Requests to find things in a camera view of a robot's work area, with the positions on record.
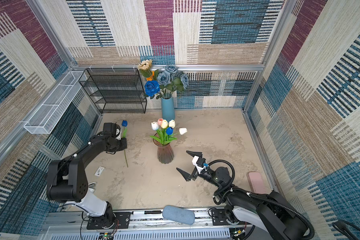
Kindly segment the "blue tulip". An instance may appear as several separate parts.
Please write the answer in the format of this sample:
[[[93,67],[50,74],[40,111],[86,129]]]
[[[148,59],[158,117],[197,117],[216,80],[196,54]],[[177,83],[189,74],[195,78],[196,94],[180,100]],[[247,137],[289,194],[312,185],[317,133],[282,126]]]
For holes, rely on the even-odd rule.
[[[165,137],[164,145],[169,144],[173,140],[173,137],[172,137],[173,131],[174,130],[171,127],[166,128],[165,133],[164,133],[164,137]]]
[[[127,135],[127,126],[128,126],[128,122],[126,120],[122,121],[122,126],[123,126],[123,134],[122,134],[122,138],[126,138]],[[126,150],[124,150],[124,155],[125,155],[125,160],[126,160],[126,165],[128,166],[128,160],[127,160],[127,156],[126,156]]]

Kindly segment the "white tulip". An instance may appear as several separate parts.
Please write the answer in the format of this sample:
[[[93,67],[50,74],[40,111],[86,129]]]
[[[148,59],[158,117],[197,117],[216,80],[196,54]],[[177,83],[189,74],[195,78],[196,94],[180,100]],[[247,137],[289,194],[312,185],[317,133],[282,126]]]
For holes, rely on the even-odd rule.
[[[163,134],[161,130],[161,126],[158,122],[152,122],[151,123],[152,130],[156,131],[156,134],[154,136],[151,136],[151,138],[157,142],[159,146],[163,145]]]
[[[179,128],[179,130],[178,130],[176,133],[173,133],[173,135],[172,135],[173,141],[177,139],[176,137],[177,137],[178,135],[182,136],[182,135],[184,135],[184,134],[187,133],[187,132],[188,132],[187,128]]]
[[[168,126],[168,128],[166,130],[166,133],[167,133],[169,138],[173,135],[175,127],[176,127],[175,121],[174,120],[169,121],[169,126]]]

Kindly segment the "dark red glass vase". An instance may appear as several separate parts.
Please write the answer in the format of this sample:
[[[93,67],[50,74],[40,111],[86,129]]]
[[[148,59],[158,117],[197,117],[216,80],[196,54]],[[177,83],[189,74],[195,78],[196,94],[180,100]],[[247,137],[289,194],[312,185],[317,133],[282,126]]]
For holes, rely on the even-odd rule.
[[[169,164],[174,159],[174,151],[170,144],[161,145],[157,140],[153,140],[154,144],[158,147],[157,155],[158,160],[162,164]]]

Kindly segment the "teal ceramic vase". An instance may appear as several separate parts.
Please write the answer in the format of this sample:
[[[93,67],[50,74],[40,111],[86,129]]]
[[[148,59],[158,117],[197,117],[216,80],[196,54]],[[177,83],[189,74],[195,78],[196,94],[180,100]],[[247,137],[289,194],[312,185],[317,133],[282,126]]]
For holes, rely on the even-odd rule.
[[[162,118],[167,122],[171,120],[175,120],[175,104],[174,98],[171,97],[169,99],[161,98],[161,107],[162,107]]]

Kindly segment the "dark blue rose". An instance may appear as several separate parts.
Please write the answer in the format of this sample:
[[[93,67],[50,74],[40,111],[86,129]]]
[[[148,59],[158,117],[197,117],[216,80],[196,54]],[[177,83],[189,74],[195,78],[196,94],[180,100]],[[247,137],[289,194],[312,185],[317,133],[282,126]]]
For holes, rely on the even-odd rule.
[[[161,97],[160,85],[157,81],[147,81],[145,84],[145,96],[150,99],[159,99]]]

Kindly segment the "orange marigold flower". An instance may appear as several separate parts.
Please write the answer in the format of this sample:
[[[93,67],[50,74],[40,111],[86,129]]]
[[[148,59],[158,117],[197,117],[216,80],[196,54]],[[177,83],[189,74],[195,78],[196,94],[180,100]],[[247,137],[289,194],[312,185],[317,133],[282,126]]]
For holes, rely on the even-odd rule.
[[[155,79],[155,72],[151,72],[151,75],[147,78],[147,81],[153,81]]]

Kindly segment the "light blue rose bunch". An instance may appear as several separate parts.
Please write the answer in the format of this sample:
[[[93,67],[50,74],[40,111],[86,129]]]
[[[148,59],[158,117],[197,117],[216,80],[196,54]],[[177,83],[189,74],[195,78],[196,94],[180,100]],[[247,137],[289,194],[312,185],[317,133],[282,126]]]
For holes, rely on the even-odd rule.
[[[156,99],[170,99],[174,92],[183,92],[189,87],[189,76],[180,71],[175,65],[168,65],[164,71],[158,73],[156,81],[159,83],[159,92]]]

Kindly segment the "cream sunflower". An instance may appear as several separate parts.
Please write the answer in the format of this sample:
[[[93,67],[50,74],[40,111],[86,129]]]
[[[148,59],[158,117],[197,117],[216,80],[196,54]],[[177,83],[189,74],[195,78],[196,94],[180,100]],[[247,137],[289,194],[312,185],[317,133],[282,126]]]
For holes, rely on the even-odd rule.
[[[143,77],[148,78],[151,75],[153,60],[143,60],[138,64],[138,70]]]

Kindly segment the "yellow tulip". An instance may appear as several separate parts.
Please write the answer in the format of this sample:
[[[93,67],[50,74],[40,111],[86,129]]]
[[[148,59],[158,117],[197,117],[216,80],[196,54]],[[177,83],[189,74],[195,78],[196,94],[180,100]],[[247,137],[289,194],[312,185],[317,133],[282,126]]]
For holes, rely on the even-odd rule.
[[[165,142],[166,139],[167,139],[167,133],[166,133],[166,130],[168,128],[168,121],[167,120],[162,121],[161,128],[162,128],[162,135],[163,135],[162,139],[163,139],[163,142]]]

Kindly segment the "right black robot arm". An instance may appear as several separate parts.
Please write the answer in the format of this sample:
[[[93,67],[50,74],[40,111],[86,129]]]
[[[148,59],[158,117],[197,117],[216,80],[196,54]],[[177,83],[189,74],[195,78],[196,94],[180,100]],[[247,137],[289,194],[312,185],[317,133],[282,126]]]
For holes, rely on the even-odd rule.
[[[257,194],[234,185],[236,171],[225,160],[207,163],[201,152],[187,151],[193,160],[194,170],[178,172],[189,182],[202,178],[217,187],[213,201],[225,204],[228,224],[246,222],[267,231],[274,240],[311,240],[315,230],[310,221],[299,213],[278,192]]]

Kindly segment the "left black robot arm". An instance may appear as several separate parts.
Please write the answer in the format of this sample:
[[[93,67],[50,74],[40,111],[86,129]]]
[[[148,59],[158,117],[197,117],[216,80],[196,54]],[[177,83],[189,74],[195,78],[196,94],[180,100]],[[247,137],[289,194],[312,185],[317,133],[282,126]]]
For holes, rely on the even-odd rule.
[[[52,161],[47,174],[48,200],[79,207],[102,228],[113,226],[116,217],[112,205],[89,190],[85,169],[99,154],[113,155],[127,148],[127,125],[127,121],[122,126],[105,123],[103,130],[90,137],[83,148],[62,160]]]

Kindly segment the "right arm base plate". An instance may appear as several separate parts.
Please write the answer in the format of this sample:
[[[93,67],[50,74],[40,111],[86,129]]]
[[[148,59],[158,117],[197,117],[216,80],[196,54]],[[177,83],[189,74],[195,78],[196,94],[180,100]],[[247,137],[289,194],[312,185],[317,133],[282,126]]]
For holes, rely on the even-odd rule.
[[[208,214],[212,218],[213,226],[237,225],[228,219],[225,209],[210,208]]]

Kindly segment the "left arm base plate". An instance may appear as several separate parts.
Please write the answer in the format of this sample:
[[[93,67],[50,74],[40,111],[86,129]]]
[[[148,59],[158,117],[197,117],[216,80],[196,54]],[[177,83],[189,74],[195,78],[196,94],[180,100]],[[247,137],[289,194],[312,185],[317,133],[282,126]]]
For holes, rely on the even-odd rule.
[[[114,212],[110,219],[106,217],[89,217],[87,230],[127,229],[130,224],[131,212]]]

